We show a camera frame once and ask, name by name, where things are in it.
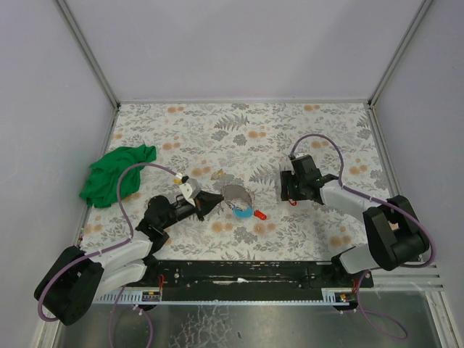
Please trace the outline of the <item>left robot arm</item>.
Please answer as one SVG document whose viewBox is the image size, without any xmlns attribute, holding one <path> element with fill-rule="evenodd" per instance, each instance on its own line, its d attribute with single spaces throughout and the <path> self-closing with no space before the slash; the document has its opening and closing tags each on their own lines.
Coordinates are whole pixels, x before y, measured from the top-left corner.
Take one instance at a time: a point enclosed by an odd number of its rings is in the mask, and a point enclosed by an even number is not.
<svg viewBox="0 0 464 348">
<path fill-rule="evenodd" d="M 191 216 L 203 220 L 223 200 L 222 194 L 206 191 L 200 191 L 191 202 L 181 195 L 174 202 L 154 196 L 125 239 L 93 252 L 69 246 L 33 293 L 39 318 L 66 326 L 77 322 L 96 298 L 144 277 L 149 258 L 169 239 L 167 228 Z"/>
</svg>

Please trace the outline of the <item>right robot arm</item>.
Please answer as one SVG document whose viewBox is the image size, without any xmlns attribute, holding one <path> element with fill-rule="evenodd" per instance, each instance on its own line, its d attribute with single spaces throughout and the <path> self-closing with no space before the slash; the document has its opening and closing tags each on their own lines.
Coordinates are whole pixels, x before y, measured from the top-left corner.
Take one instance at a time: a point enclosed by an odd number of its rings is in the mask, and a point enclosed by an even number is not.
<svg viewBox="0 0 464 348">
<path fill-rule="evenodd" d="M 279 169 L 281 200 L 333 207 L 364 224 L 367 242 L 335 256 L 346 273 L 374 268 L 391 271 L 430 249 L 429 238 L 405 197 L 382 201 L 356 193 L 341 185 L 338 176 L 323 175 L 310 155 L 290 157 Z"/>
</svg>

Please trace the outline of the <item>green cloth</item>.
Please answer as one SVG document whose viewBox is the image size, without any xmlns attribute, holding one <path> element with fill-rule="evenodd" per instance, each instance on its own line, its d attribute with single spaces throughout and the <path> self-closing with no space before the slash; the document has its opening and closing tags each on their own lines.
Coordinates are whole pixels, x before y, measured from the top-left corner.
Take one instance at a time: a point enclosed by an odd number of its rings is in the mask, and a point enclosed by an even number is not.
<svg viewBox="0 0 464 348">
<path fill-rule="evenodd" d="M 155 146 L 142 144 L 138 147 L 121 146 L 92 163 L 79 197 L 89 206 L 108 208 L 117 202 L 117 182 L 130 166 L 153 162 L 157 158 Z"/>
</svg>

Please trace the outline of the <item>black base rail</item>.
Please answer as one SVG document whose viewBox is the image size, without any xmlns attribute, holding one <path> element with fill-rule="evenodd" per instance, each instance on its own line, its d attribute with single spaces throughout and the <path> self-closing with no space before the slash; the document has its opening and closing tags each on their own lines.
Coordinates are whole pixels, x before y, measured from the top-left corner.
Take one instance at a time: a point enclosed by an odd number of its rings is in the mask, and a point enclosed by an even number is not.
<svg viewBox="0 0 464 348">
<path fill-rule="evenodd" d="M 165 302 L 314 302 L 324 289 L 372 288 L 341 263 L 314 261 L 156 260 L 130 289 L 161 288 Z"/>
</svg>

